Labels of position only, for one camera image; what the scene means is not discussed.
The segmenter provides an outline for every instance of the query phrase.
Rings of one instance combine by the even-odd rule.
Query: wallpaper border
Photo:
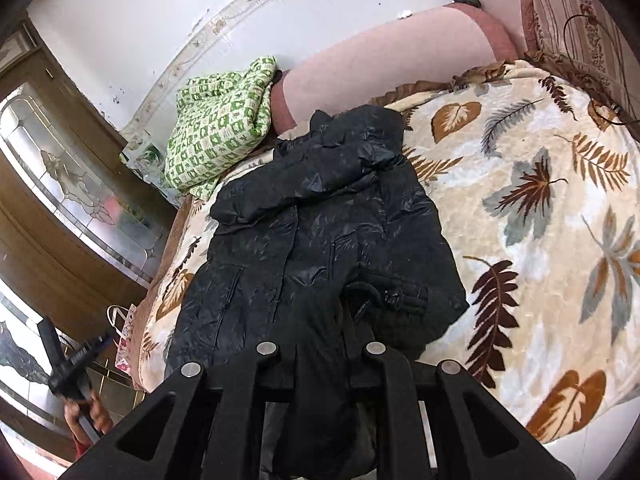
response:
[[[271,0],[234,0],[217,13],[202,29],[190,39],[180,53],[169,63],[162,75],[154,83],[142,104],[121,131],[130,141],[146,126],[167,96],[175,91],[184,74],[226,33],[242,23],[252,12]]]

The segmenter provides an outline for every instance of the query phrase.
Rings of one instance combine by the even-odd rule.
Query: white floor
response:
[[[611,408],[583,430],[545,447],[571,468],[577,480],[596,480],[624,444],[638,415],[640,397]]]

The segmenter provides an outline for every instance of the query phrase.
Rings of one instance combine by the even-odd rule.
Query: green checkered pillow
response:
[[[271,126],[275,68],[274,57],[260,57],[245,72],[196,77],[178,91],[164,167],[171,186],[208,200],[220,173],[260,144]]]

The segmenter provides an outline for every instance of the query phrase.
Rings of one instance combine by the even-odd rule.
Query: silver bolt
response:
[[[271,355],[278,349],[278,347],[276,346],[276,343],[263,341],[255,349],[258,351],[258,354]]]
[[[185,377],[195,377],[200,373],[201,369],[202,368],[198,363],[187,363],[185,365],[182,365],[182,368],[180,368],[180,373]]]
[[[460,363],[457,361],[452,361],[451,359],[444,361],[440,368],[442,371],[449,375],[455,375],[460,371]]]
[[[383,354],[385,353],[385,350],[386,346],[384,346],[382,343],[379,343],[378,341],[372,341],[367,345],[367,352],[373,355]]]

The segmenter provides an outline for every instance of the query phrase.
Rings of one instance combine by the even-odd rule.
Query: leaf-patterned bedspread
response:
[[[461,362],[550,442],[640,382],[640,153],[605,120],[615,117],[608,108],[565,81],[524,61],[501,72],[390,105],[405,117],[405,155],[438,207],[472,304],[420,360]],[[246,161],[225,182],[269,159]],[[182,295],[206,259],[210,202],[192,206],[147,323],[148,390],[162,380]]]

